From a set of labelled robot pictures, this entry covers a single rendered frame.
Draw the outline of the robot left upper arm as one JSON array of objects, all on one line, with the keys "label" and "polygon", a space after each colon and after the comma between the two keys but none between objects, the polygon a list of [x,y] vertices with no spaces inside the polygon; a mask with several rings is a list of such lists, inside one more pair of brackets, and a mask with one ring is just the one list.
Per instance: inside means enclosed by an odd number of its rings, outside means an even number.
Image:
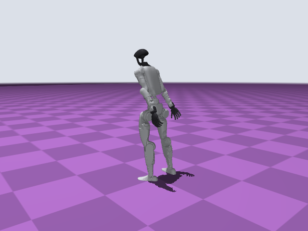
[{"label": "robot left upper arm", "polygon": [[143,68],[139,68],[134,72],[135,77],[137,78],[139,84],[142,86],[142,88],[145,88],[148,92],[148,87],[144,78],[144,70]]}]

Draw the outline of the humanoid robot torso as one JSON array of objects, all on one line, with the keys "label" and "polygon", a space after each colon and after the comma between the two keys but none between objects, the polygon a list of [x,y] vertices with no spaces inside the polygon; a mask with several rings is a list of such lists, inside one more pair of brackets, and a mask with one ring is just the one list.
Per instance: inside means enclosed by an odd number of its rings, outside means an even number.
[{"label": "humanoid robot torso", "polygon": [[[152,100],[156,106],[156,114],[160,116],[163,114],[163,105],[159,103],[159,99],[156,97],[156,95],[161,94],[161,85],[157,70],[153,66],[142,66],[141,68],[144,70],[144,78],[149,90],[148,93],[153,97]],[[149,109],[149,107],[147,108]]]}]

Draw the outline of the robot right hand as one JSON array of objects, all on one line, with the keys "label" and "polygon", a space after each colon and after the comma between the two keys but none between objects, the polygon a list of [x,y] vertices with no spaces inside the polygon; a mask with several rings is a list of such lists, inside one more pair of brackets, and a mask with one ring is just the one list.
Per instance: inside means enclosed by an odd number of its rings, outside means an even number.
[{"label": "robot right hand", "polygon": [[[174,103],[172,102],[172,104],[173,104],[173,106],[172,107],[169,107],[170,109],[171,109],[171,118],[172,118],[172,114],[174,115],[174,118],[175,118],[175,120],[176,120],[176,117],[177,117],[177,119],[178,119],[178,117],[180,117],[181,116],[181,114],[180,114],[180,112],[178,111],[178,109],[175,107],[175,105],[174,105]],[[179,115],[179,114],[180,115]],[[177,116],[178,115],[178,116]]]}]

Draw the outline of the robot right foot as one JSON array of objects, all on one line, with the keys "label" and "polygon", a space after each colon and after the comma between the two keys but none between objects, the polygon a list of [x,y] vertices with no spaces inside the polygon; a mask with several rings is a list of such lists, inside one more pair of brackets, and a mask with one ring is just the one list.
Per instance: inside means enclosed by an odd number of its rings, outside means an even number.
[{"label": "robot right foot", "polygon": [[176,174],[176,170],[174,168],[168,169],[167,168],[162,168],[162,171],[167,172],[169,174],[175,175]]}]

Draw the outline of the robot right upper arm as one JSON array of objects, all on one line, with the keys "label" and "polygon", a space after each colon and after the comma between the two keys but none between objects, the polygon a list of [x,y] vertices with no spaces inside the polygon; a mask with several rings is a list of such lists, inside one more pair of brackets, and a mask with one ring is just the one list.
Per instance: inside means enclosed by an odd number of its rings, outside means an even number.
[{"label": "robot right upper arm", "polygon": [[165,87],[163,85],[163,82],[162,82],[162,79],[160,78],[160,74],[159,74],[159,71],[158,69],[157,70],[157,74],[158,74],[158,77],[159,77],[159,81],[160,81],[160,85],[161,85],[161,93],[165,91]]}]

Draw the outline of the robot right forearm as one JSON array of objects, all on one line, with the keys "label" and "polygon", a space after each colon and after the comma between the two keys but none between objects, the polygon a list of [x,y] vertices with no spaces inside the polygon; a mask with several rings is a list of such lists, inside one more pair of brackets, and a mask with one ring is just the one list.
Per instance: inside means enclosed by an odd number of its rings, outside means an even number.
[{"label": "robot right forearm", "polygon": [[165,102],[168,104],[168,106],[169,106],[169,107],[172,107],[173,104],[172,104],[171,99],[169,98],[169,95],[168,95],[168,92],[167,92],[166,89],[165,89],[165,91],[162,93],[162,96],[163,96]]}]

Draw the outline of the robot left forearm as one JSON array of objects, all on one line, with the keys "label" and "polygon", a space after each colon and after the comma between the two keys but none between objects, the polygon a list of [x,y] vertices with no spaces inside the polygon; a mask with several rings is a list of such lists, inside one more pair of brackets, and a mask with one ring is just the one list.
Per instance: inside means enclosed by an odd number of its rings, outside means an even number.
[{"label": "robot left forearm", "polygon": [[153,106],[155,106],[155,104],[154,104],[154,102],[153,102],[153,100],[152,100],[152,98],[151,98],[151,94],[149,94],[148,91],[147,91],[145,88],[142,88],[142,89],[140,90],[140,93],[142,94],[142,96],[143,96],[144,99],[146,100],[147,105],[148,105],[148,107],[149,107],[149,110],[150,110],[150,111],[153,111],[153,110],[154,110],[154,109],[153,109]]}]

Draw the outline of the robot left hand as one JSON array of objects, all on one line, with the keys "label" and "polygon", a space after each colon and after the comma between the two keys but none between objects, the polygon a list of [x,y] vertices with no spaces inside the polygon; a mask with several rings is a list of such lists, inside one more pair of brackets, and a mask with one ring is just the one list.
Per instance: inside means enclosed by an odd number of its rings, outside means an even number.
[{"label": "robot left hand", "polygon": [[[152,123],[156,126],[156,127],[160,127],[161,124],[163,124],[159,118],[158,118],[158,115],[156,114],[157,110],[156,110],[156,107],[153,106],[153,111],[150,111],[150,113],[152,114]],[[161,124],[160,124],[161,123]]]}]

